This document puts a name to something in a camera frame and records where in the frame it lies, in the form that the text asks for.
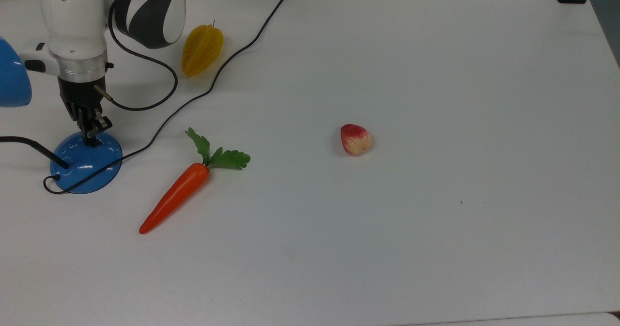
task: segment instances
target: white tabletop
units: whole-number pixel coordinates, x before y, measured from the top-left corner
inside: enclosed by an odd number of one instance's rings
[[[104,103],[125,153],[204,92],[278,0],[188,0],[221,57],[149,112]],[[0,2],[16,48],[35,1]],[[141,47],[122,38],[136,50]],[[184,38],[148,52],[179,68]],[[112,41],[108,91],[167,92],[166,70]],[[285,0],[212,94],[104,189],[55,196],[48,163],[0,146],[0,324],[386,326],[620,309],[620,71],[589,3]],[[76,132],[56,79],[0,108],[0,134],[53,149]],[[374,137],[350,157],[339,127]],[[214,170],[146,236],[190,163],[183,131],[252,156]]]

